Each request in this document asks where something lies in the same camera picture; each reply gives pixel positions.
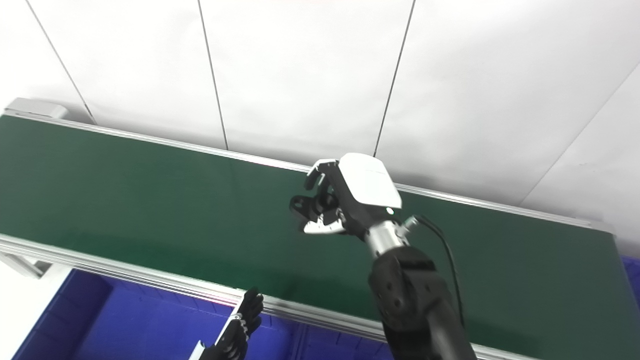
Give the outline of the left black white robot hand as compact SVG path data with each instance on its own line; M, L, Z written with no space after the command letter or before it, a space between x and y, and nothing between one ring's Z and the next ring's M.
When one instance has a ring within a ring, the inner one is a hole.
M198 341L190 360L244 360L249 340L262 324L260 317L264 309L264 296L257 287L247 290L234 306L211 346Z

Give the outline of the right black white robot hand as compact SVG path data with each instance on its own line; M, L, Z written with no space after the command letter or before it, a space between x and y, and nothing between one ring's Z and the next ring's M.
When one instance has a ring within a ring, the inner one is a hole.
M319 159L307 172L306 191L289 208L301 219L300 230L309 235L344 234L364 241L370 229L395 223L403 201L386 166L365 153L345 153L339 159Z

